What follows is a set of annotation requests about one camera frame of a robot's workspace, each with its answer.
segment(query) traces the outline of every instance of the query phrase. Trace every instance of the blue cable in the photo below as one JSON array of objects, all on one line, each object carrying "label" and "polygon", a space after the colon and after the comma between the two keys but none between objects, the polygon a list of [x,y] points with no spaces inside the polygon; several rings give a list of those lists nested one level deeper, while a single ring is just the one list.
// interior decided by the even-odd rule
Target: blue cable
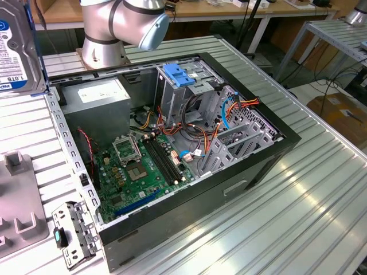
[{"label": "blue cable", "polygon": [[225,107],[225,104],[229,101],[229,100],[232,100],[233,98],[228,98],[228,99],[226,99],[226,100],[224,100],[224,102],[223,102],[223,105],[222,105],[222,120],[223,120],[223,124],[224,124],[224,126],[227,128],[227,129],[229,129],[229,125],[228,125],[228,122],[227,122],[227,120],[225,119],[225,109],[224,109],[224,107]]},{"label": "blue cable", "polygon": [[189,154],[190,151],[186,150],[186,151],[182,151],[181,154],[179,155],[179,158],[182,159],[182,157],[186,154]]}]

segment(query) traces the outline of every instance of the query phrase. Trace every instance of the aluminum table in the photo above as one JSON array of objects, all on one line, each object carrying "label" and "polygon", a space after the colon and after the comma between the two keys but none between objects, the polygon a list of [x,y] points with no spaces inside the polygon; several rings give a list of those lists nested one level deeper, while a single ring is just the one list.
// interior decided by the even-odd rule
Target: aluminum table
[{"label": "aluminum table", "polygon": [[[226,41],[128,47],[132,62],[209,52],[302,140],[254,189],[113,274],[352,274],[367,255],[367,157]],[[45,57],[49,74],[83,70],[75,53]],[[33,158],[50,232],[51,212],[80,200],[43,97],[0,100],[0,155]],[[1,274],[108,274],[101,251],[68,273],[52,234],[0,259]]]},{"label": "aluminum table", "polygon": [[344,53],[343,58],[335,66],[335,71],[331,74],[331,78],[336,75],[348,56],[357,62],[363,61],[361,62],[363,65],[367,64],[367,51],[360,47],[361,42],[367,41],[367,23],[362,27],[354,27],[343,20],[310,21],[304,23],[294,39],[293,44],[280,64],[279,70],[274,78],[275,80],[279,80],[289,60],[292,58],[307,32],[315,34],[315,37],[300,58],[299,63],[305,60],[320,38]]}]

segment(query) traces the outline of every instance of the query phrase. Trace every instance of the yellow cable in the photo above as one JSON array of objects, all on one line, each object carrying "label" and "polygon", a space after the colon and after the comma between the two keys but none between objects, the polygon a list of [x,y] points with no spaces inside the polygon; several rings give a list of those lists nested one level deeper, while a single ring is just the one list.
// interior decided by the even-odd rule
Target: yellow cable
[{"label": "yellow cable", "polygon": [[147,128],[148,127],[148,125],[149,125],[149,121],[150,121],[150,113],[148,113],[148,116],[147,116],[147,121],[144,123],[144,125],[143,126],[141,126],[139,129],[140,130],[144,130],[145,128]]}]

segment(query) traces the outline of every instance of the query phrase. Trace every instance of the red cable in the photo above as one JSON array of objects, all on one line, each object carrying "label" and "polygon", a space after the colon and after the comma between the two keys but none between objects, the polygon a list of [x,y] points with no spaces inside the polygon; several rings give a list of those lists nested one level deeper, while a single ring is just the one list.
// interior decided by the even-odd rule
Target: red cable
[{"label": "red cable", "polygon": [[81,132],[83,134],[83,136],[85,137],[85,139],[88,142],[88,147],[89,147],[89,154],[91,155],[91,163],[92,163],[92,177],[93,177],[93,153],[92,153],[92,146],[91,146],[91,142],[89,141],[89,137],[87,136],[87,134],[82,130],[82,129],[78,129],[79,132]]}]

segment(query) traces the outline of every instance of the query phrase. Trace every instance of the label sticker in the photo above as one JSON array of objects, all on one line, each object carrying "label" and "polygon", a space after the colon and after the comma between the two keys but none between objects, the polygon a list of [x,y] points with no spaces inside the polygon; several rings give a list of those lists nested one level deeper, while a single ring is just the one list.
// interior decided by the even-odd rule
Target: label sticker
[{"label": "label sticker", "polygon": [[88,103],[119,95],[119,91],[116,89],[116,86],[111,85],[110,89],[108,88],[108,86],[109,84],[102,84],[94,87],[83,88],[78,91],[78,94],[83,103]]},{"label": "label sticker", "polygon": [[339,105],[340,101],[338,99],[336,99],[335,97],[331,97],[329,98],[329,101],[333,104],[333,105]]},{"label": "label sticker", "polygon": [[9,47],[19,46],[9,43],[12,37],[8,22],[0,20],[0,91],[22,88],[28,80],[20,55]]},{"label": "label sticker", "polygon": [[200,149],[196,149],[196,150],[194,151],[194,155],[195,155],[195,156],[201,156],[201,150],[200,150]]},{"label": "label sticker", "polygon": [[340,110],[342,113],[343,113],[343,115],[345,115],[345,116],[349,116],[349,113],[352,113],[352,112],[350,112],[348,109],[345,109],[345,110]]}]

